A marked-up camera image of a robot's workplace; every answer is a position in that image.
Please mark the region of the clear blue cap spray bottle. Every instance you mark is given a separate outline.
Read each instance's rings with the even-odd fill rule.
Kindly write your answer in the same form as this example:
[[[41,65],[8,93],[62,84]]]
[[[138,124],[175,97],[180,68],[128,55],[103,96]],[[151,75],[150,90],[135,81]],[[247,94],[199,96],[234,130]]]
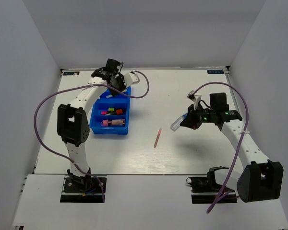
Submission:
[[[176,131],[179,127],[181,122],[185,119],[185,117],[187,116],[187,114],[183,114],[180,117],[178,117],[170,126],[170,129],[172,131]]]

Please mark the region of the yellow cap black highlighter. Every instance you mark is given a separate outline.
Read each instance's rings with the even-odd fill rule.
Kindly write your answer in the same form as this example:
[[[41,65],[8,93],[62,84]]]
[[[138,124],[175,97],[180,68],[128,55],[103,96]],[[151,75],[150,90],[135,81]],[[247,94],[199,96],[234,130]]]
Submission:
[[[115,110],[116,110],[116,108],[114,108],[114,107],[110,107],[110,108],[108,109],[109,112],[114,112]]]

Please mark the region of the orange cap black highlighter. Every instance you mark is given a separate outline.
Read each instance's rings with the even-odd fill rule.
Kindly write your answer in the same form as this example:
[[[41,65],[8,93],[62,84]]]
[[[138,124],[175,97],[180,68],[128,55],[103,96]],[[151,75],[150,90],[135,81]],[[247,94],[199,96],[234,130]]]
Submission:
[[[118,110],[115,110],[115,111],[112,111],[112,112],[109,112],[105,115],[121,115],[125,112],[125,109],[118,109]]]

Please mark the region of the orange refill tube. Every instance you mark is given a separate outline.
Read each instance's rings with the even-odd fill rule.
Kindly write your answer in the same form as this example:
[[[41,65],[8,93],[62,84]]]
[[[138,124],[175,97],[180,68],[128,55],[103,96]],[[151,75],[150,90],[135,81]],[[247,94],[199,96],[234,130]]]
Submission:
[[[153,146],[154,149],[157,147],[161,132],[162,132],[162,128],[159,129],[158,134],[156,136],[156,139],[155,139],[155,142],[154,142],[154,146]]]

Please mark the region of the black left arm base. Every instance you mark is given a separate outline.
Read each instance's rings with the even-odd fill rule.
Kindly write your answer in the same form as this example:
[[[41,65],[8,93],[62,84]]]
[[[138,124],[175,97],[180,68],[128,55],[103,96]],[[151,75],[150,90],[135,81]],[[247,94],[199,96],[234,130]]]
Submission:
[[[96,178],[92,177],[88,188],[79,188],[72,183],[70,177],[65,177],[60,195],[61,203],[103,203],[106,195],[107,178],[99,177],[104,195]]]

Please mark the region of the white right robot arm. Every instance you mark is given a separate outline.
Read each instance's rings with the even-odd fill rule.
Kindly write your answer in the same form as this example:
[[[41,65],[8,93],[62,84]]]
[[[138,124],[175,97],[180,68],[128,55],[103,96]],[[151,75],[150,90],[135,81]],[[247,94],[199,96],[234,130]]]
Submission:
[[[188,112],[181,121],[181,127],[198,129],[203,123],[212,123],[230,141],[243,166],[243,172],[232,172],[227,188],[237,191],[243,202],[255,202],[278,199],[280,197],[283,166],[271,161],[257,146],[250,133],[243,129],[244,122],[236,110],[230,110],[227,95],[210,94],[210,106],[203,108],[201,95],[190,92],[192,100]]]

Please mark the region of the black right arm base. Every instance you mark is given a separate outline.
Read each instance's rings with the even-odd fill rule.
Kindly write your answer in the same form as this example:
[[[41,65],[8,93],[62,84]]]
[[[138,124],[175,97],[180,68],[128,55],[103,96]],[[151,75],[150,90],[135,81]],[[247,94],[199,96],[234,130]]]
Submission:
[[[188,177],[186,184],[191,188],[192,204],[212,204],[221,188],[219,184],[209,184],[206,176]],[[233,190],[225,187],[222,195],[228,191],[230,193],[218,201],[218,203],[237,203],[236,193]]]

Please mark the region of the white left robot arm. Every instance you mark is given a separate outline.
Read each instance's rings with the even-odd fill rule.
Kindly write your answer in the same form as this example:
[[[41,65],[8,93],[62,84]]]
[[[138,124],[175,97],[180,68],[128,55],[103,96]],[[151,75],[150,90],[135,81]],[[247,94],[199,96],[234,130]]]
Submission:
[[[120,92],[127,87],[120,73],[123,63],[108,59],[104,67],[96,69],[87,84],[87,88],[68,104],[58,107],[57,133],[64,142],[68,156],[72,160],[67,171],[71,180],[81,191],[91,188],[92,179],[85,153],[85,142],[89,135],[87,113],[93,104],[110,86]]]

